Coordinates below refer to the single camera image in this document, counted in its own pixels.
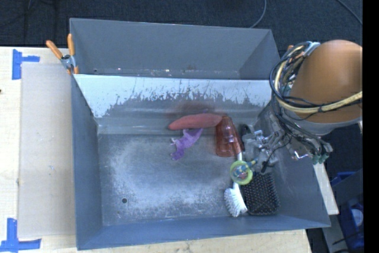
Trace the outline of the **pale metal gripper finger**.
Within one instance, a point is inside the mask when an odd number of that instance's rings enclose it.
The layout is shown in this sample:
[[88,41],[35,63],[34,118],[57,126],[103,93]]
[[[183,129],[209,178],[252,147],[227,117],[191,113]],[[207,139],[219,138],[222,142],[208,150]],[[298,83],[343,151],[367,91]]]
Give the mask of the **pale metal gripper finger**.
[[256,160],[256,164],[253,166],[256,172],[272,172],[279,162],[276,153],[270,149],[254,148],[250,159]]
[[242,141],[246,148],[262,148],[263,139],[264,135],[261,130],[255,131],[253,133],[247,133],[242,136]]

